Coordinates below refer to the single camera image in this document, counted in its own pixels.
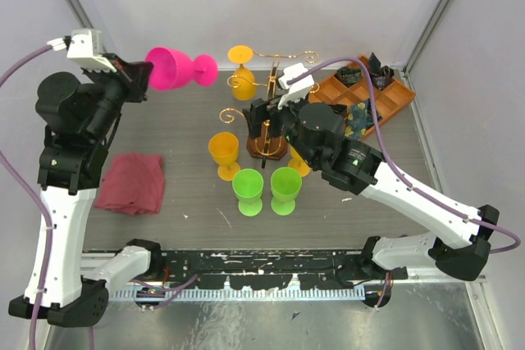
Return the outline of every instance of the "orange tray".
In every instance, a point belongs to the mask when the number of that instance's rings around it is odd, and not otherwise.
[[[367,57],[359,57],[359,60],[368,66]],[[349,63],[349,66],[357,67],[357,65],[353,63]],[[309,101],[326,102],[328,104],[345,104],[350,107],[369,97],[367,81],[365,79],[347,88],[332,75],[319,83],[319,90],[316,93],[310,93]],[[392,83],[382,91],[374,87],[376,108],[382,116],[379,125],[383,126],[398,112],[408,106],[415,97],[416,93],[401,84],[397,79],[393,79]],[[374,127],[368,129],[361,139],[367,138],[374,132],[374,129]]]

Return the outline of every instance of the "yellow goblet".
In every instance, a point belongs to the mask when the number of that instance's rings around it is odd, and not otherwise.
[[[250,100],[257,92],[255,77],[253,73],[244,67],[243,63],[250,61],[253,56],[252,48],[245,45],[237,45],[228,51],[228,59],[239,65],[239,68],[231,78],[231,94],[237,100]]]
[[[237,100],[246,101],[251,100],[256,92],[255,76],[246,67],[240,65],[231,79],[231,94]]]
[[[308,164],[303,160],[303,158],[297,153],[297,151],[294,149],[294,147],[290,146],[290,153],[292,155],[292,159],[288,161],[288,167],[291,167],[301,176],[306,176],[310,172],[310,167],[308,167]]]
[[[232,133],[215,134],[208,144],[213,160],[219,165],[217,173],[222,180],[233,180],[240,171],[239,140]]]

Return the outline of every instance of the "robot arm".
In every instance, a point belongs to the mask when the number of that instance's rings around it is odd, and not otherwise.
[[[135,239],[96,271],[80,276],[80,258],[89,210],[103,164],[125,102],[146,99],[153,65],[126,63],[102,53],[97,30],[77,30],[70,38],[50,42],[67,48],[91,83],[59,72],[38,88],[36,111],[46,121],[39,159],[41,198],[52,218],[51,252],[39,318],[62,327],[93,326],[106,309],[109,295],[138,275],[162,274],[160,245]],[[113,125],[112,135],[107,139]],[[9,304],[9,314],[29,319],[39,290],[47,226],[41,220],[39,244],[24,295]]]
[[[457,207],[478,219],[495,225],[499,212],[490,206],[469,207],[456,202],[406,175],[413,187],[408,189],[386,163],[382,153],[367,144],[345,137],[345,118],[339,108],[324,102],[309,103],[312,85],[300,87],[301,93],[288,98],[294,84],[284,86],[286,93],[272,100],[252,102],[244,110],[251,138],[261,133],[261,124],[269,120],[271,137],[284,135],[313,170],[319,170],[330,185],[362,195],[403,213],[430,233],[387,239],[371,237],[362,253],[363,269],[380,277],[385,271],[401,266],[436,266],[461,280],[474,280],[486,264],[492,231],[469,220],[461,220],[413,191],[421,189],[430,196]]]

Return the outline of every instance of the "red cloth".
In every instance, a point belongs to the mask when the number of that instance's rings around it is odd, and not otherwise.
[[[95,207],[128,215],[159,213],[165,187],[162,156],[117,155],[103,177]]]

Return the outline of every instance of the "wooden tabletop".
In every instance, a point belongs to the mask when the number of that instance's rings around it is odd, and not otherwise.
[[[254,73],[265,82],[267,73]],[[420,234],[424,228],[378,202],[355,197],[332,188],[319,173],[303,179],[289,216],[270,208],[270,176],[290,159],[268,161],[266,169],[245,149],[247,128],[240,116],[227,125],[219,121],[225,107],[241,109],[226,85],[231,72],[222,72],[208,88],[192,84],[157,92],[148,101],[126,104],[121,125],[105,170],[118,153],[141,152],[164,157],[166,191],[157,215],[128,216],[93,208],[87,225],[84,249],[118,249],[133,238],[160,242],[163,248],[361,248],[373,235]],[[317,73],[321,81],[329,73]],[[258,88],[261,96],[265,88]],[[217,176],[217,165],[208,153],[208,141],[216,133],[230,131],[240,141],[238,162],[242,168],[262,172],[265,188],[263,210],[255,217],[242,216],[231,183]],[[390,155],[410,175],[431,184],[410,108],[383,128]],[[377,147],[375,134],[368,140]]]

